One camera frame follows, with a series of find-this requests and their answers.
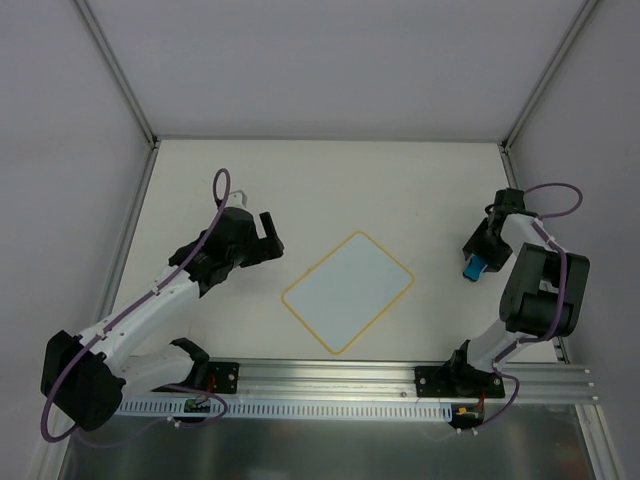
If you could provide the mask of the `yellow-framed small whiteboard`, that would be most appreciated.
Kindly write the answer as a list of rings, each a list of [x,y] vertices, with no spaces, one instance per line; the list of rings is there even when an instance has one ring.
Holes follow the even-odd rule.
[[[356,231],[281,295],[287,310],[334,356],[344,353],[415,282],[414,275]]]

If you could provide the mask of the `blue bone-shaped eraser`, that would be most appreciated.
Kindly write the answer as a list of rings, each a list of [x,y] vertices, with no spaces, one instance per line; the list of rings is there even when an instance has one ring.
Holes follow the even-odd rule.
[[[468,263],[462,272],[462,275],[465,279],[471,282],[477,282],[483,275],[486,268],[486,262],[481,258],[473,255],[469,258]]]

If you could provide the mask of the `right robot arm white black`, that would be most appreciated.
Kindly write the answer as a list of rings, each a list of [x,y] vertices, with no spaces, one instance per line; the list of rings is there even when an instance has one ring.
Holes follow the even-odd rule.
[[[442,368],[457,397],[504,396],[504,364],[527,347],[567,337],[575,330],[590,260],[562,247],[531,215],[510,213],[486,221],[484,235],[515,257],[499,301],[498,319],[464,341]]]

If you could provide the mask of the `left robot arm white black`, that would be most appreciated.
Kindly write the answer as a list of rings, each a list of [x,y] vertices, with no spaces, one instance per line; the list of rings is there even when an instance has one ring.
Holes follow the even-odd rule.
[[[168,260],[149,290],[118,313],[72,335],[65,330],[47,343],[41,392],[48,416],[59,408],[84,431],[104,425],[121,403],[132,397],[174,385],[187,391],[205,386],[208,353],[187,338],[178,338],[143,356],[135,350],[178,312],[223,283],[236,268],[247,268],[283,256],[270,213],[253,216],[242,207],[218,210],[210,227]]]

